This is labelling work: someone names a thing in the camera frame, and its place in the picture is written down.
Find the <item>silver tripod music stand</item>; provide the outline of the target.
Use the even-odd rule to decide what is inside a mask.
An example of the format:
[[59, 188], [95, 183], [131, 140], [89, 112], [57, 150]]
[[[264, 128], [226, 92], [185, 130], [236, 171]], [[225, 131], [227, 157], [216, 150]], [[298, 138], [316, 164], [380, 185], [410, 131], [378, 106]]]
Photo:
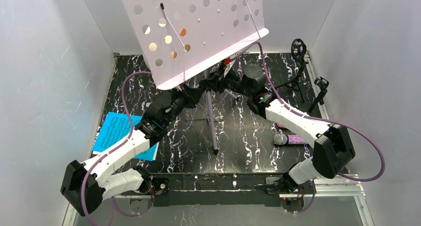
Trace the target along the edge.
[[223, 60], [268, 34], [261, 0], [122, 0], [160, 93], [199, 87]]

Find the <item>pink microphone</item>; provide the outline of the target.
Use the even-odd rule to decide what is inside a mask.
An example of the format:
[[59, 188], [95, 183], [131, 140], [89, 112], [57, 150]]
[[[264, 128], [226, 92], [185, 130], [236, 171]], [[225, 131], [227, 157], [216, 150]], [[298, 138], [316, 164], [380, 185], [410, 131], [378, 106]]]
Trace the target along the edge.
[[277, 123], [277, 127], [278, 127], [278, 128], [280, 128], [280, 129], [287, 129], [287, 127], [286, 127], [286, 126], [284, 126], [284, 125], [282, 125], [282, 124], [279, 124], [279, 123]]

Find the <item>blue sheet music page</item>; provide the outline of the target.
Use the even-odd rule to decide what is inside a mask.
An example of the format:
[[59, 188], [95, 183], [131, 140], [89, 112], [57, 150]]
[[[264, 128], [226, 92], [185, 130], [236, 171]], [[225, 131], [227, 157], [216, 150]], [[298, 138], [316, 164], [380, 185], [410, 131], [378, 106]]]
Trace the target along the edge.
[[[142, 116], [131, 115], [131, 119], [133, 124], [136, 125], [141, 121]], [[108, 112], [92, 147], [92, 152], [94, 154], [98, 154], [107, 150], [117, 141], [126, 136], [129, 131], [130, 123], [126, 114]], [[137, 154], [133, 158], [145, 161], [154, 161], [156, 159], [158, 146], [159, 143], [156, 143], [147, 151]]]

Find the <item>blue mesh microphone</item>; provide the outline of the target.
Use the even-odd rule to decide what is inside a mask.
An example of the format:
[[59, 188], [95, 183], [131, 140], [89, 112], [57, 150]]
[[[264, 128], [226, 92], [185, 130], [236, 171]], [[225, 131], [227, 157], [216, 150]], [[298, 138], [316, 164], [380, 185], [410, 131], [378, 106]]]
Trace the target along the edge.
[[306, 145], [308, 142], [298, 135], [275, 134], [273, 143], [277, 146]]

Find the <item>black round-base mic stand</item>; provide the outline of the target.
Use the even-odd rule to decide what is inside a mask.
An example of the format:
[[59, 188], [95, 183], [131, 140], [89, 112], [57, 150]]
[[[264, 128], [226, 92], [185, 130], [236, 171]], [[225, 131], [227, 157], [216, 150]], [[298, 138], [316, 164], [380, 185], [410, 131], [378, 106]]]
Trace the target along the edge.
[[320, 92], [315, 97], [315, 99], [310, 103], [301, 103], [298, 109], [302, 112], [310, 114], [318, 105], [324, 105], [324, 97], [327, 94], [329, 82], [323, 78], [318, 77], [315, 79], [314, 83], [320, 88]]

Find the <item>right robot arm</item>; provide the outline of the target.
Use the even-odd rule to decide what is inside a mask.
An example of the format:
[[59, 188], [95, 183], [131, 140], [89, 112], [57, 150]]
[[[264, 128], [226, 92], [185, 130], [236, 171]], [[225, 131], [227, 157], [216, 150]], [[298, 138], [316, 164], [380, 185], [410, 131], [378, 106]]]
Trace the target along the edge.
[[264, 119], [283, 124], [302, 137], [312, 148], [313, 156], [293, 165], [282, 177], [268, 186], [269, 190], [293, 192], [303, 183], [320, 177], [334, 178], [355, 157], [354, 147], [345, 126], [324, 119], [311, 119], [286, 103], [266, 86], [267, 76], [261, 66], [247, 65], [243, 75], [226, 71], [221, 64], [209, 77], [199, 82], [201, 87], [214, 92], [229, 89], [246, 96], [253, 113]]

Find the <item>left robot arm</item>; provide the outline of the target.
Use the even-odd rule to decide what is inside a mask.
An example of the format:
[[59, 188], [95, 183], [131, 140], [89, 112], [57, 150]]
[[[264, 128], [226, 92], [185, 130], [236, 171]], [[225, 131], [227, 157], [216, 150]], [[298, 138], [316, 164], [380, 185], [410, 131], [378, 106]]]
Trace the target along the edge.
[[123, 173], [116, 171], [160, 142], [182, 110], [194, 108], [204, 92], [203, 87], [182, 84], [155, 95], [141, 121], [122, 139], [84, 162], [74, 160], [67, 165], [61, 194], [81, 216], [86, 216], [105, 199], [141, 190], [149, 180], [146, 174], [134, 168]]

